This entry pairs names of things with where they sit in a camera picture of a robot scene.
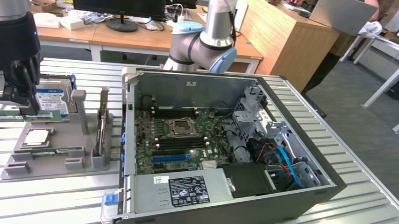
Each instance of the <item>wooden desk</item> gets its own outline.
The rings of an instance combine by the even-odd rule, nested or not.
[[[265,57],[256,74],[286,76],[302,91],[341,34],[285,6],[246,0],[242,33]]]
[[[199,17],[198,13],[202,13],[200,7],[195,10],[190,10],[190,15],[194,22],[206,24]],[[152,55],[168,55],[171,50],[171,35],[172,27],[164,24],[164,31],[154,32],[139,27],[132,33],[123,33],[111,30],[104,23],[99,24],[95,30],[94,47],[95,50],[111,50],[131,53],[152,54]],[[248,40],[242,35],[238,37],[236,49],[238,58],[235,62],[246,63],[246,69],[242,69],[240,64],[235,64],[232,67],[235,71],[255,73],[259,61],[263,59],[262,54],[255,47],[247,43]]]
[[[38,34],[42,45],[91,49],[96,25],[90,25],[78,30],[68,30],[66,27],[44,28],[38,27]]]
[[[78,30],[68,30],[60,26],[56,28],[38,27],[40,41],[78,42],[92,44],[96,26],[88,26]]]
[[[198,15],[202,12],[200,7],[190,10],[191,21],[206,24]],[[72,31],[63,26],[38,28],[38,33],[42,45],[91,49],[92,60],[99,62],[102,50],[167,56],[171,50],[172,27],[164,24],[164,29],[162,32],[154,32],[139,28],[132,33],[123,33],[111,30],[104,23],[100,23]],[[230,71],[255,73],[263,56],[247,42],[244,36],[238,37],[238,58]]]

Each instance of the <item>power supply label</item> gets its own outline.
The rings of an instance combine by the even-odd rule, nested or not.
[[[174,207],[211,202],[204,176],[170,179]]]

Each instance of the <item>aluminum table surface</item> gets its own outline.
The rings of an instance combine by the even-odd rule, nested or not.
[[[104,192],[118,189],[122,135],[122,69],[127,64],[46,58],[42,72],[76,75],[78,89],[87,91],[86,110],[99,108],[102,87],[110,87],[108,108],[115,116],[112,162],[107,171],[20,182],[0,180],[0,224],[100,223]],[[349,187],[327,203],[315,205],[289,224],[399,224],[399,202],[365,166],[325,120],[281,77],[265,77],[293,116],[319,147]],[[271,103],[270,110],[282,120]],[[0,171],[16,144],[24,123],[0,123]]]

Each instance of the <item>cpu socket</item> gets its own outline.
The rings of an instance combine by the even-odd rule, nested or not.
[[[170,137],[196,137],[198,132],[191,118],[174,119],[167,121],[170,125]]]

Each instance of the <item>circuit board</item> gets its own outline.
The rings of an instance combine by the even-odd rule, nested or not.
[[[196,118],[192,120],[196,135],[199,137],[206,136],[210,144],[203,148],[184,149],[188,156],[187,161],[154,162],[152,153],[159,150],[155,138],[172,139],[168,136],[171,119],[156,119],[148,111],[135,111],[138,175],[198,170],[203,161],[215,160],[218,165],[231,162],[232,154],[230,153],[227,137],[222,134],[220,129],[214,131],[219,118],[210,119],[208,113],[208,110],[199,111]]]

